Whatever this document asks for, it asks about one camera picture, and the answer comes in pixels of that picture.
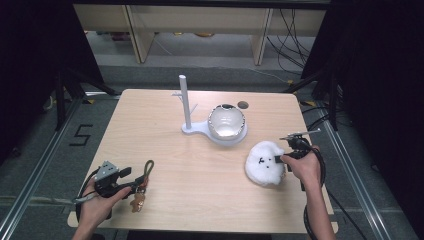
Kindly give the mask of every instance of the gray floor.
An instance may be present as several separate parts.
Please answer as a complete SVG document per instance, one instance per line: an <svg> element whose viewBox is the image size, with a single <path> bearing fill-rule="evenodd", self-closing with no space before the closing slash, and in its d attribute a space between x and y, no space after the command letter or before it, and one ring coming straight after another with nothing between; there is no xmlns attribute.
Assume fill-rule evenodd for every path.
<svg viewBox="0 0 424 240"><path fill-rule="evenodd" d="M105 82L116 90L125 88L177 88L178 74L188 72L190 89L263 91L278 92L285 89L288 80L299 81L299 75L283 71L300 72L301 68L287 60L277 58L277 54L267 44L261 66L253 64L249 36L214 35L201 38L194 34L156 35L147 61L136 63L133 48L128 41L112 41L109 35L89 32L87 38ZM280 45L276 37L271 40ZM311 48L314 38L299 38L306 48ZM288 52L300 61L298 55ZM95 91L84 86L87 91ZM313 84L296 93L300 101L312 100L310 93ZM70 239L74 229L67 225L67 214L72 208L73 198L83 181L96 149L101 141L117 100L96 100L93 104L79 106L69 122L62 141L40 181L29 206L14 229L12 239ZM54 135L56 125L55 109L41 115L32 130L22 141L22 155L10 157L0 168L0 216L6 217L14 199L20 194L28 177L44 153ZM304 114L305 123L311 124L320 117L318 111ZM345 113L338 114L339 135L343 140L366 190L375 203L392 239L418 239L410 227L396 200L378 172L370 167L365 147L362 145L355 128L351 126ZM74 134L81 124L93 124L84 128L83 133L90 135L87 145L70 146L81 139ZM327 131L311 135L313 143L321 147L327 162L326 186L354 219L367 239L375 236L366 218L357 195L341 164ZM338 239L360 239L360 235L342 213L341 208L332 201L336 220L339 224ZM99 229L106 239L126 239L127 231ZM273 239L305 239L301 235L275 234Z"/></svg>

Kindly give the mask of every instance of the white rod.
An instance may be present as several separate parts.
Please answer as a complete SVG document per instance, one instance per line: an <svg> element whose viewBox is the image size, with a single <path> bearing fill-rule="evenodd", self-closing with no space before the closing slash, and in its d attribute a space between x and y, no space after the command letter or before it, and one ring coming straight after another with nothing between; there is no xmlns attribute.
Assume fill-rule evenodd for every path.
<svg viewBox="0 0 424 240"><path fill-rule="evenodd" d="M184 75L180 75L180 88L181 95L183 97L183 107L184 107L184 116L186 119L186 128L191 128L191 119L190 119L190 107L188 103L188 93L187 93L187 81Z"/></svg>

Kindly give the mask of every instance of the forearm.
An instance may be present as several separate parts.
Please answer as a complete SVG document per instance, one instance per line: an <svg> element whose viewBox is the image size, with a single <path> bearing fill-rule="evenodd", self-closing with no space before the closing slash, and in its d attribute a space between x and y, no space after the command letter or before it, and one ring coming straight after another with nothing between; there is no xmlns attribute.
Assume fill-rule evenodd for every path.
<svg viewBox="0 0 424 240"><path fill-rule="evenodd" d="M93 235L95 227L90 225L80 224L72 238L72 240L90 240Z"/></svg>
<svg viewBox="0 0 424 240"><path fill-rule="evenodd" d="M322 195L321 186L306 187L309 224L318 239L336 239Z"/></svg>

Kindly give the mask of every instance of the fingers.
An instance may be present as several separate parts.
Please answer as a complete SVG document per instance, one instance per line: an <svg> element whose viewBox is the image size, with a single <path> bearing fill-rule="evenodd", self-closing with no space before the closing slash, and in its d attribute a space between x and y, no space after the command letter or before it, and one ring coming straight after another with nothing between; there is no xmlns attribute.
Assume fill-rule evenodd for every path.
<svg viewBox="0 0 424 240"><path fill-rule="evenodd" d="M113 204L119 202L119 200L121 200L122 198L124 198L125 196L127 196L127 194L131 191L131 187L125 187L121 190L119 190L119 192L117 192L115 195L113 195L112 197L110 197L113 201Z"/></svg>
<svg viewBox="0 0 424 240"><path fill-rule="evenodd" d="M85 195L89 194L92 191L94 191L94 178L91 178L88 181L87 187L85 188L83 195L85 196Z"/></svg>
<svg viewBox="0 0 424 240"><path fill-rule="evenodd" d="M293 161L296 161L296 159L294 159L294 158L292 158L292 157L290 157L290 156L288 156L288 155L281 155L280 159L281 159L281 161L283 161L284 163L289 164L289 165L290 165Z"/></svg>

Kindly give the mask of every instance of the small black object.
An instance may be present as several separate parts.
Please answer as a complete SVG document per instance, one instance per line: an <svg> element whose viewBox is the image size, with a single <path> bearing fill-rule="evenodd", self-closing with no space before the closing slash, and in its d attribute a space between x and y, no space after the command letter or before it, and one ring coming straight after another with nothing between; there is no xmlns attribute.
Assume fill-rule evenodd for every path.
<svg viewBox="0 0 424 240"><path fill-rule="evenodd" d="M274 156L274 159L275 159L275 163L284 163L282 160L281 160L281 158L280 158L281 156Z"/></svg>

